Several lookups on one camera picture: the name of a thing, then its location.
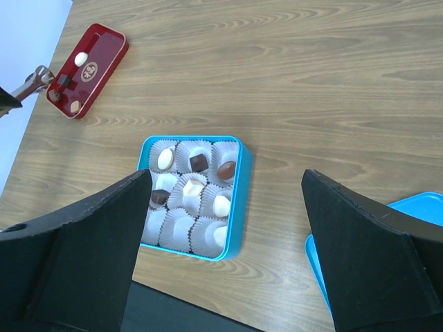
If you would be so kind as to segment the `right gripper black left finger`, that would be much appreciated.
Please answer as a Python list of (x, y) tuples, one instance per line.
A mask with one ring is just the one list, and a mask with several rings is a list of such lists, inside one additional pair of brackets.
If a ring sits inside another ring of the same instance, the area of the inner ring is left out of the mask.
[(152, 190), (139, 170), (1, 232), (1, 327), (118, 329)]

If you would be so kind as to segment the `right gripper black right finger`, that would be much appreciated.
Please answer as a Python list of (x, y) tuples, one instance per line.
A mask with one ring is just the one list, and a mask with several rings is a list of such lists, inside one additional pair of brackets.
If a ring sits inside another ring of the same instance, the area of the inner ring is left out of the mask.
[(308, 169), (307, 216), (337, 331), (441, 331), (442, 227)]

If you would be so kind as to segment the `beige square chocolate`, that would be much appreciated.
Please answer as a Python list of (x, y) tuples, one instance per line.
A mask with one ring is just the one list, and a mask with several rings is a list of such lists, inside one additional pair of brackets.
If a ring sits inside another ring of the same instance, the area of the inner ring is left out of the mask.
[(205, 185), (197, 180), (190, 179), (186, 182), (183, 187), (183, 196), (184, 197), (197, 197), (200, 195), (201, 191)]

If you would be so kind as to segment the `white oval chocolate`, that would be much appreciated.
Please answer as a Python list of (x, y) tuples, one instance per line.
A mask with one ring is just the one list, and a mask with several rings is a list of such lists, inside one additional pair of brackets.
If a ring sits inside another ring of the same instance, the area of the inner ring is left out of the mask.
[(157, 158), (157, 167), (160, 170), (167, 170), (171, 168), (174, 163), (174, 152), (170, 148), (165, 148), (161, 151)]
[(88, 59), (88, 54), (86, 52), (78, 53), (74, 58), (74, 64), (77, 67), (81, 67)]

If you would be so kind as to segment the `white almond chocolate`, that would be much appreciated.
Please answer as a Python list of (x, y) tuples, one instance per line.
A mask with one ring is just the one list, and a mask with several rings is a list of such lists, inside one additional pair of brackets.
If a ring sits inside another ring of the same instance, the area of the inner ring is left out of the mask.
[(231, 202), (223, 196), (217, 195), (213, 202), (213, 213), (218, 218), (225, 218), (229, 215)]

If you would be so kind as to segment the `dark oval chocolate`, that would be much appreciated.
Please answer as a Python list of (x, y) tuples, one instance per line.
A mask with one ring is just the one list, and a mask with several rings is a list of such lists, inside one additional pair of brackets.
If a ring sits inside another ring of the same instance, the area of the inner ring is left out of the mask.
[(217, 170), (217, 177), (220, 180), (227, 181), (230, 178), (232, 178), (235, 174), (235, 168), (236, 168), (236, 162), (234, 161), (227, 161), (220, 165), (220, 167)]
[(48, 92), (49, 100), (52, 102), (59, 102), (62, 98), (62, 95), (58, 90), (52, 89)]

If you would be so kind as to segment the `metal tongs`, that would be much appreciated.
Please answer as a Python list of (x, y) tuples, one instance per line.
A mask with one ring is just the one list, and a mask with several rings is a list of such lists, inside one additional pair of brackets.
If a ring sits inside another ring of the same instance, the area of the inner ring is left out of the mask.
[(27, 77), (21, 86), (11, 93), (11, 96), (21, 102), (33, 93), (45, 91), (54, 80), (53, 72), (46, 66), (40, 65)]

